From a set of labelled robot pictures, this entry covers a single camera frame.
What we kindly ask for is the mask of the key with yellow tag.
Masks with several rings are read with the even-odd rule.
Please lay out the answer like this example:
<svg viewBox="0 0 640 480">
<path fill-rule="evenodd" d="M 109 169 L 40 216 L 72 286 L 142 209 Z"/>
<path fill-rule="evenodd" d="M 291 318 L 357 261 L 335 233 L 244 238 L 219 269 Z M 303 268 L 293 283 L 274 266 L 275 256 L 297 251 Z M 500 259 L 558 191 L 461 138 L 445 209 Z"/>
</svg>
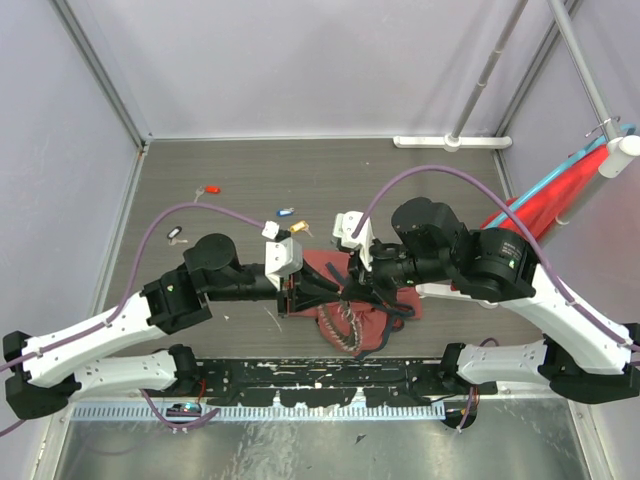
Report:
<svg viewBox="0 0 640 480">
<path fill-rule="evenodd" d="M 296 222 L 295 224 L 291 225 L 289 227 L 289 231 L 292 234 L 306 233 L 309 236 L 312 236 L 312 233 L 310 232 L 309 224 L 304 220 L 301 220 L 301 221 Z"/>
</svg>

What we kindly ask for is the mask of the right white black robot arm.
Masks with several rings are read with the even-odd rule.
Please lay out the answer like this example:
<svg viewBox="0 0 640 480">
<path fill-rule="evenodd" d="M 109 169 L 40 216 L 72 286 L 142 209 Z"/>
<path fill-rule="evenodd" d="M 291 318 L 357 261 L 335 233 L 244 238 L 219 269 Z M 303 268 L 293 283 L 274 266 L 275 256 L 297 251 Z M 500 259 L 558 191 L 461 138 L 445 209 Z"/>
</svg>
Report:
<svg viewBox="0 0 640 480">
<path fill-rule="evenodd" d="M 583 404 L 638 396 L 631 349 L 639 327 L 617 325 L 565 284 L 554 285 L 521 235 L 503 228 L 468 230 L 448 205 L 424 197 L 398 207 L 391 226 L 397 244 L 376 239 L 362 212 L 336 221 L 334 235 L 353 257 L 344 297 L 392 302 L 403 287 L 443 282 L 445 291 L 499 305 L 544 335 L 517 346 L 448 345 L 438 370 L 444 390 L 459 394 L 488 382 L 521 382 Z"/>
</svg>

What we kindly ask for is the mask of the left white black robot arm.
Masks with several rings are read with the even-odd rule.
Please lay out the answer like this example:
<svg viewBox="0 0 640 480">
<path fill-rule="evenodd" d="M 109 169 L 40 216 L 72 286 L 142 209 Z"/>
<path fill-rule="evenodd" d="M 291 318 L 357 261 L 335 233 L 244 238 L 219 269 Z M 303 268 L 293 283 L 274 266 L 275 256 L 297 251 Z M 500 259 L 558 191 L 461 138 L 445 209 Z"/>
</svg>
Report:
<svg viewBox="0 0 640 480">
<path fill-rule="evenodd" d="M 47 335 L 6 335 L 5 395 L 17 418 L 49 416 L 74 395 L 104 385 L 105 357 L 210 319 L 210 302 L 273 300 L 288 316 L 339 298 L 337 282 L 304 259 L 291 237 L 267 242 L 262 264 L 241 264 L 233 240 L 220 233 L 202 237 L 183 258 L 99 315 Z"/>
</svg>

